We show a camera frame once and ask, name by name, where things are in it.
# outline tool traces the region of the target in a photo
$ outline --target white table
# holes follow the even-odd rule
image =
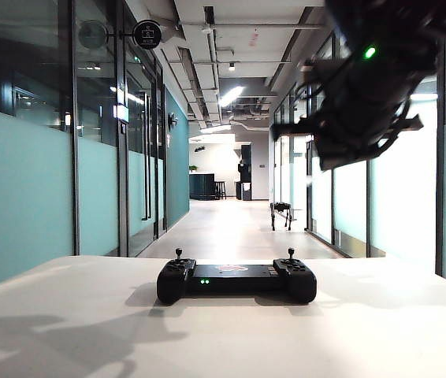
[[[385,258],[306,263],[308,306],[164,307],[163,259],[50,261],[0,284],[0,378],[446,378],[446,280]]]

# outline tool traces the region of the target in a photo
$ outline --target black cabinet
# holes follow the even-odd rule
[[[190,199],[216,199],[214,173],[190,173]]]

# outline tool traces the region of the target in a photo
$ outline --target green led light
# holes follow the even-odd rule
[[[371,57],[373,57],[375,55],[375,53],[377,53],[377,49],[375,47],[371,46],[368,49],[366,49],[363,57],[365,59],[370,59]]]

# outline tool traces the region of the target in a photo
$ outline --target circular sign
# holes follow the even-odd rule
[[[153,20],[140,21],[132,31],[134,42],[146,50],[157,47],[162,40],[160,24]]]
[[[98,49],[107,43],[107,28],[96,20],[88,20],[81,23],[78,31],[80,43],[87,49]]]

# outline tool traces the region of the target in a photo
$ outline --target corridor floor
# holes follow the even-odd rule
[[[190,212],[169,232],[152,243],[139,258],[174,258],[183,248],[184,258],[240,260],[287,257],[295,248],[296,258],[340,258],[340,255],[292,223],[289,232],[284,218],[270,226],[267,201],[190,201]]]

